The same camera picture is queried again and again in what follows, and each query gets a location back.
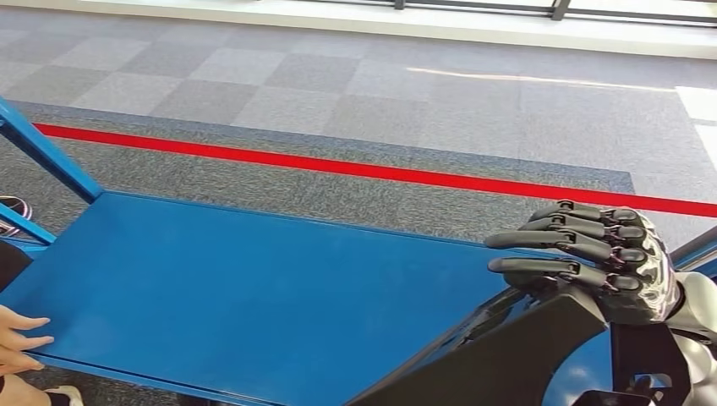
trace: blue cart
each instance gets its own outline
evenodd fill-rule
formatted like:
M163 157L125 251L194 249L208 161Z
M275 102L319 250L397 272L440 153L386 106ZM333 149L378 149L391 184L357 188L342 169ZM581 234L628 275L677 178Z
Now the blue cart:
M245 406L335 406L506 288L485 270L505 251L105 190L2 100L0 119L89 204L57 238L0 206L36 239L8 239L35 260L0 303L52 319L38 334L57 341L32 352L47 365ZM543 405L610 385L600 334Z

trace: sneaker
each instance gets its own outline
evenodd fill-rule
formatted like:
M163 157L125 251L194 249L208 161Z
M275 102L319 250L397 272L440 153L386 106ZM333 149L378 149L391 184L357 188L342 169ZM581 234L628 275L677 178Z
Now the sneaker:
M79 394L79 390L76 387L54 387L53 389L47 389L45 392L67 396L69 398L69 406L85 405L84 403L82 403L82 395Z
M32 217L32 207L19 197L0 196L0 205L6 205L28 220ZM0 237L12 237L19 231L17 227L13 227L5 222L0 222Z

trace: gray carpet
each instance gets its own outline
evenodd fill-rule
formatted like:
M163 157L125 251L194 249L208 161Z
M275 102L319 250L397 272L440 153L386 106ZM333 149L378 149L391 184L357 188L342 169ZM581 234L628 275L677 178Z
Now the gray carpet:
M714 122L686 108L717 61L38 8L0 7L0 26L13 101L603 168L717 201L696 127ZM673 247L717 224L650 215Z
M365 141L142 118L23 103L34 121L492 178L632 192L629 175ZM182 156L55 139L109 189L274 211L435 236L480 241L521 224L544 201L467 190L314 173L282 167ZM0 191L26 198L36 220L61 232L85 204L35 163L0 140ZM187 232L200 224L187 221ZM25 374L40 387L74 384L87 406L174 405L175 396L149 388L50 368Z

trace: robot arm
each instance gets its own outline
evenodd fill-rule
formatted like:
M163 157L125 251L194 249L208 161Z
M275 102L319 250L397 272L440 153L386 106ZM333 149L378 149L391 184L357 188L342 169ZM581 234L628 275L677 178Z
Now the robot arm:
M687 361L692 396L686 404L717 405L717 284L701 273L676 272L646 217L629 208L599 210L562 200L536 211L517 231L492 235L485 243L572 255L500 258L488 268L530 293L578 285L610 322L665 323Z

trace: red tape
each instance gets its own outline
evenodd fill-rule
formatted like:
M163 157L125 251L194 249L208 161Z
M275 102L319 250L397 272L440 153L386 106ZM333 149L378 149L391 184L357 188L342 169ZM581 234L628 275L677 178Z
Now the red tape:
M275 152L244 150L221 145L195 144L192 142L164 140L95 131L90 129L72 129L57 125L36 123L35 126L45 135L69 140L82 140L101 144L120 145L145 150L173 152L177 154L204 156L231 161L251 162L277 167L293 167L310 171L336 173L341 175L360 176L429 184L455 189L468 189L480 192L516 195L551 200L569 199L582 203L601 206L630 206L635 209L663 211L667 213L688 214L693 216L717 217L717 205L698 201L664 199L660 197L627 195L623 193L604 192L600 190L575 189L548 184L531 184L512 180L479 178L475 176L456 175L407 169L403 167L384 167L368 163L336 161L332 159L296 156Z

